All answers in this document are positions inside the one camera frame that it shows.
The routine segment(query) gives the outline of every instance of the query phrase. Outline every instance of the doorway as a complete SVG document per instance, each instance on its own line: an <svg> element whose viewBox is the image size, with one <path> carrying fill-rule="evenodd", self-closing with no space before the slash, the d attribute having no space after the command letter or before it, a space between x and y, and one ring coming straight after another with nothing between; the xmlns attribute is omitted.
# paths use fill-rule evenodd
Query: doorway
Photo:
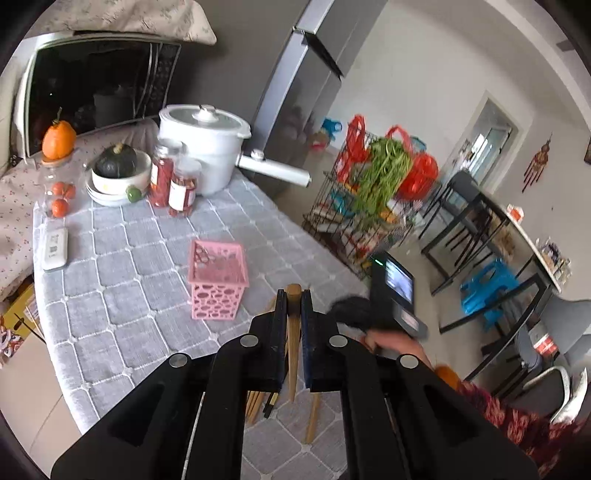
<svg viewBox="0 0 591 480"><path fill-rule="evenodd" d="M468 129L459 152L446 172L450 179L459 170L467 170L483 185L490 178L500 159L510 150L518 129L498 105L487 99L474 126Z"/></svg>

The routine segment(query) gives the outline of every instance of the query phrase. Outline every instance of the ceiling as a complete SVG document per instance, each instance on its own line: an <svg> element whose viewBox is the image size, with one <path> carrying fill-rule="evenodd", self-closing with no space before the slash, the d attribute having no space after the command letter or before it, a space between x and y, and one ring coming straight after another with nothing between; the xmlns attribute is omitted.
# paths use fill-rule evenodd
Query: ceiling
<svg viewBox="0 0 591 480"><path fill-rule="evenodd" d="M507 72L539 111L581 125L583 117L542 54L485 0L390 0L446 25Z"/></svg>

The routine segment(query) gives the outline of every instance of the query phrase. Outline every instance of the device screen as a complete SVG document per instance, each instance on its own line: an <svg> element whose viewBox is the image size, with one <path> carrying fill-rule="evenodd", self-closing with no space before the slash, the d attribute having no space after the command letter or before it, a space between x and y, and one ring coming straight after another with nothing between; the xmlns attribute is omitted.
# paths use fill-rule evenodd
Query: device screen
<svg viewBox="0 0 591 480"><path fill-rule="evenodd" d="M390 260L386 261L386 285L413 303L413 281Z"/></svg>

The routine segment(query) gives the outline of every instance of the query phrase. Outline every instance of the red chili jar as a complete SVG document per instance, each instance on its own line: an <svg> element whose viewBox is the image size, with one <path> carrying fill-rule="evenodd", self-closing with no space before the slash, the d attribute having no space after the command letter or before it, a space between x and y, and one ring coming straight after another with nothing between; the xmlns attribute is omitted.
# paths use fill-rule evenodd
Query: red chili jar
<svg viewBox="0 0 591 480"><path fill-rule="evenodd" d="M186 217L191 215L196 189L201 175L201 164L195 158L181 157L174 164L173 178L170 182L168 214Z"/></svg>
<svg viewBox="0 0 591 480"><path fill-rule="evenodd" d="M170 180L174 163L184 151L184 144L178 140L159 138L152 155L152 175L148 200L155 207L167 207L170 194Z"/></svg>

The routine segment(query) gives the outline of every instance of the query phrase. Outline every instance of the hand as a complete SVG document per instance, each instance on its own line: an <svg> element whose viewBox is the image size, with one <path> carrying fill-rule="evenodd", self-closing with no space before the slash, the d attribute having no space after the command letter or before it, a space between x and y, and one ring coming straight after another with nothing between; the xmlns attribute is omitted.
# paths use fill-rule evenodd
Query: hand
<svg viewBox="0 0 591 480"><path fill-rule="evenodd" d="M376 346L380 346L381 348L396 350L401 355L409 353L433 370L433 366L421 344L410 338L406 333L370 330L365 336L365 345L371 351L374 351Z"/></svg>

